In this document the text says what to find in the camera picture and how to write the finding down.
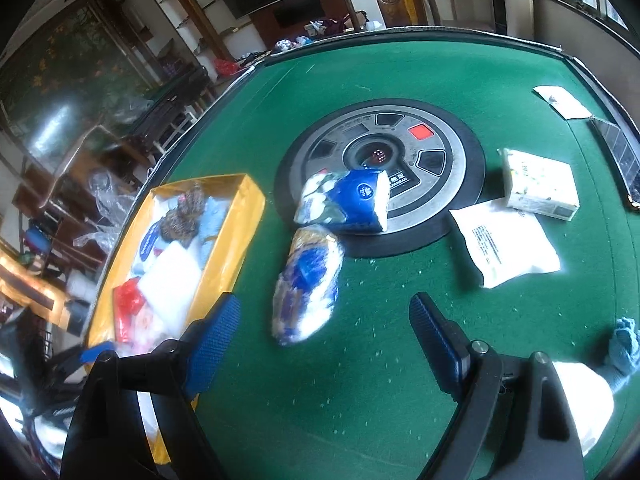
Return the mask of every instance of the floral painting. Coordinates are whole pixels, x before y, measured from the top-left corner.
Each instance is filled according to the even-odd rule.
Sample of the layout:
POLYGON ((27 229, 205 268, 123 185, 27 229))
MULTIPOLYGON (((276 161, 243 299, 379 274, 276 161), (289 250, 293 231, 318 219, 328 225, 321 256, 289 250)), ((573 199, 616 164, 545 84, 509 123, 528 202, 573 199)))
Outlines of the floral painting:
POLYGON ((87 4, 41 27, 0 68, 0 100, 11 134, 54 172, 98 118, 117 118, 151 88, 87 4))

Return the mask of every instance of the white box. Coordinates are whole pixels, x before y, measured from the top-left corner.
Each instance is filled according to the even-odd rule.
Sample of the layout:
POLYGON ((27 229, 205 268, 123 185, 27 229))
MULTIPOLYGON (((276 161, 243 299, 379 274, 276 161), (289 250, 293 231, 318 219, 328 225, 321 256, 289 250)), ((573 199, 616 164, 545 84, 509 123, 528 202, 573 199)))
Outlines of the white box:
POLYGON ((557 160, 502 150, 507 206, 571 220, 580 207, 571 167, 557 160))

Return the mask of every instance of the blue label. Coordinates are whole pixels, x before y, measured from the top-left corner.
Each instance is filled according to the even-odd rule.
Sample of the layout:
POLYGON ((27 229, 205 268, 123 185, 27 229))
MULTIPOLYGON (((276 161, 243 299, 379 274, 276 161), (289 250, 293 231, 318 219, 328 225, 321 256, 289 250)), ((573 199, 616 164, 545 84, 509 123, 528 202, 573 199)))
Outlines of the blue label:
POLYGON ((146 259, 149 257, 149 254, 151 254, 151 251, 153 250, 159 235, 160 235, 160 222, 156 222, 149 228, 149 231, 146 232, 146 235, 142 238, 142 241, 140 242, 140 259, 143 262, 146 262, 146 259))
POLYGON ((357 189, 361 199, 368 200, 373 197, 373 188, 369 184, 360 184, 357 189))

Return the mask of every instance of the black circular ring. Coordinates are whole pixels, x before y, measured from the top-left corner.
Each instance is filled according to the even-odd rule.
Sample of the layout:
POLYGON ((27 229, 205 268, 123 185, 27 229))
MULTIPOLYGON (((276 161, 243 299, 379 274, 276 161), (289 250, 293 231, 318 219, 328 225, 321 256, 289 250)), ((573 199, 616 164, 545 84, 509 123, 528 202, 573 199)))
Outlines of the black circular ring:
POLYGON ((447 204, 446 208, 414 227, 395 233, 379 235, 339 234, 345 252, 347 256, 351 258, 396 256, 397 254, 415 251, 439 240, 450 230, 449 209, 460 209, 475 204, 484 184, 486 163, 484 161, 482 146, 471 128, 454 114, 437 106, 413 99, 389 98, 363 101, 340 108, 313 123, 294 140, 280 161, 273 187, 274 202, 280 217, 292 228, 296 228, 296 225, 293 223, 293 217, 298 206, 299 197, 294 198, 291 195, 289 189, 289 173, 292 169, 291 165, 295 156, 307 138, 324 124, 333 121, 341 115, 359 110, 360 108, 383 105, 391 107, 390 112, 393 111, 393 106, 417 108, 418 110, 433 114, 446 122, 456 133, 465 150, 465 176, 458 193, 456 193, 451 202, 447 204))

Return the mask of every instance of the red button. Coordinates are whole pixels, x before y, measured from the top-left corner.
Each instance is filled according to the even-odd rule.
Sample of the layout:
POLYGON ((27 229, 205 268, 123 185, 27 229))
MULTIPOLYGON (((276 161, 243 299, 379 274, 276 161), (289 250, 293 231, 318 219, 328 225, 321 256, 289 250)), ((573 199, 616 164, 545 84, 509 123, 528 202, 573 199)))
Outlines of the red button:
POLYGON ((432 135, 434 135, 434 131, 428 127, 426 124, 416 124, 409 128, 412 136, 414 136, 418 140, 428 139, 432 135))

